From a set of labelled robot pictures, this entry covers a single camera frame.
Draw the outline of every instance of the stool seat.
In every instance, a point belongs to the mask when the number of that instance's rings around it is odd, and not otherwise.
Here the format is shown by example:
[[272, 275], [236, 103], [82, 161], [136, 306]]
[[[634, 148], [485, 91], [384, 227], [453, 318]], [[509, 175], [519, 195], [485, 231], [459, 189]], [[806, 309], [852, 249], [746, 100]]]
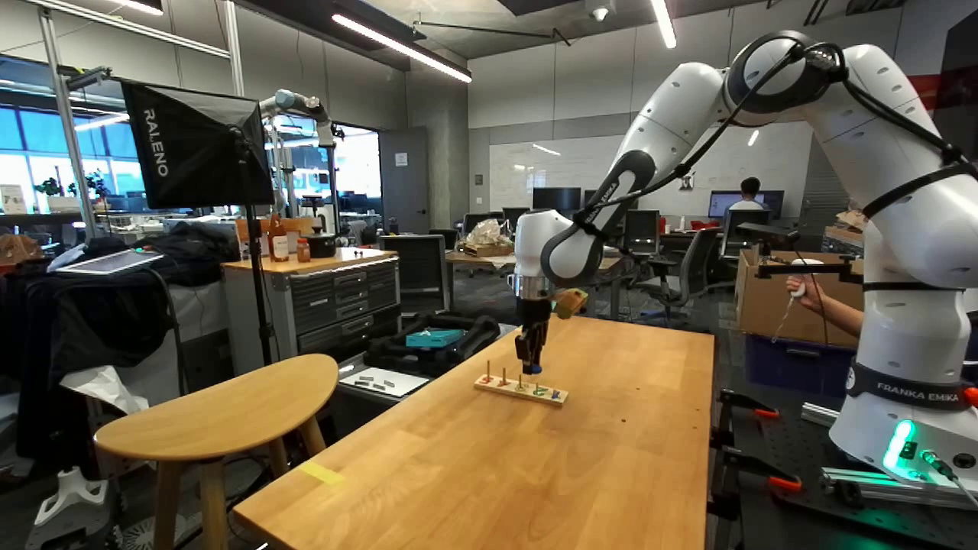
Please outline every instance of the stool seat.
[[289, 357], [179, 402], [122, 417], [95, 430], [95, 446], [136, 463], [156, 463], [156, 542], [175, 546], [182, 465], [206, 465], [202, 509], [206, 546], [225, 546], [224, 471], [225, 457], [270, 446], [275, 471], [284, 471], [292, 430], [302, 434], [306, 452], [320, 452], [318, 410], [337, 393], [337, 360], [326, 354]]

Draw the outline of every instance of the cabinet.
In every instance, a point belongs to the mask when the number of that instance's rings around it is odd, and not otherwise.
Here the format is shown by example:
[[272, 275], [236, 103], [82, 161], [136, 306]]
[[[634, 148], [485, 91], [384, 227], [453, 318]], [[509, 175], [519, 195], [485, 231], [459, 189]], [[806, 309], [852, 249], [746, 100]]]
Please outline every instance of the cabinet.
[[[350, 354], [370, 338], [398, 333], [398, 254], [338, 249], [311, 262], [262, 262], [272, 360], [302, 353]], [[224, 266], [224, 302], [236, 373], [262, 368], [255, 275], [248, 262]]]

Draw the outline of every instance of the blue bin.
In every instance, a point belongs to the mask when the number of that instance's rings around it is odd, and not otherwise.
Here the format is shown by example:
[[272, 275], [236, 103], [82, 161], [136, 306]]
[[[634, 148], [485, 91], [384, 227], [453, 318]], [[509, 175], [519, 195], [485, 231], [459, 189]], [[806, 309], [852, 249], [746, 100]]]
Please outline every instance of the blue bin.
[[746, 369], [758, 384], [795, 388], [806, 395], [840, 397], [856, 353], [811, 342], [771, 342], [771, 338], [746, 338]]

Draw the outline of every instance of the box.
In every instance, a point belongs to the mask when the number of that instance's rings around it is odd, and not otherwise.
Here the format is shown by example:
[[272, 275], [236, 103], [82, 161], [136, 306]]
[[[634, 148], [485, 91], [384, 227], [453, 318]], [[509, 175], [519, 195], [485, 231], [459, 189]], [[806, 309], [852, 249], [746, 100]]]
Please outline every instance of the box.
[[[811, 254], [804, 250], [802, 257], [806, 260], [821, 260], [821, 262], [840, 262], [838, 254]], [[773, 250], [767, 262], [793, 262], [799, 260], [795, 250]], [[814, 342], [814, 346], [829, 346], [829, 349], [856, 349], [859, 338], [838, 331], [829, 325], [821, 315], [804, 309], [802, 302], [793, 306], [788, 318], [788, 275], [771, 275], [758, 277], [758, 266], [763, 260], [758, 257], [754, 249], [740, 250], [737, 262], [737, 327], [740, 333], [754, 333], [754, 338], [778, 338], [788, 342]], [[852, 309], [861, 309], [861, 288], [852, 283], [840, 283], [838, 275], [815, 275], [821, 292]]]
[[806, 342], [773, 342], [767, 338], [746, 338], [746, 373], [758, 384], [840, 397], [848, 395], [852, 357], [852, 349], [826, 349]]

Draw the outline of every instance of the floor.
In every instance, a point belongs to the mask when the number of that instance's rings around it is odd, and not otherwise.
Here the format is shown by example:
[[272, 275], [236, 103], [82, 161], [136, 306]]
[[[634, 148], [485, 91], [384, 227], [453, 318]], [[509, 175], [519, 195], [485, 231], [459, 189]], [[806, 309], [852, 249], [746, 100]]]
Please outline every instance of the floor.
[[[455, 271], [455, 313], [465, 315], [492, 315], [498, 322], [517, 325], [515, 313], [515, 277], [506, 271]], [[584, 315], [610, 318], [610, 286], [586, 288], [590, 306]], [[625, 292], [620, 293], [620, 315], [618, 322], [631, 325], [649, 325], [649, 318], [657, 318], [660, 306], [638, 293]], [[715, 388], [729, 384], [729, 379], [743, 369], [743, 340], [733, 333], [733, 298], [730, 292], [715, 292], [701, 299], [693, 299], [681, 315], [681, 331], [702, 331], [717, 338], [717, 363], [715, 363]], [[0, 474], [29, 476], [31, 465], [19, 463], [12, 451], [8, 422], [0, 422]], [[244, 493], [260, 476], [260, 468], [255, 459], [238, 459], [228, 465], [228, 493]], [[126, 520], [128, 520], [128, 542], [126, 546], [143, 546], [146, 527], [153, 523], [153, 471], [136, 471], [122, 476], [122, 494], [126, 494]], [[38, 474], [29, 476], [19, 487], [2, 487], [0, 476], [0, 546], [24, 546], [31, 534], [33, 514], [39, 512], [39, 502], [56, 493], [56, 474]], [[195, 497], [192, 497], [192, 476], [187, 481], [187, 497], [184, 497], [184, 523], [187, 529], [195, 527]], [[256, 542], [248, 542], [248, 534], [233, 527], [233, 546], [256, 546]]]

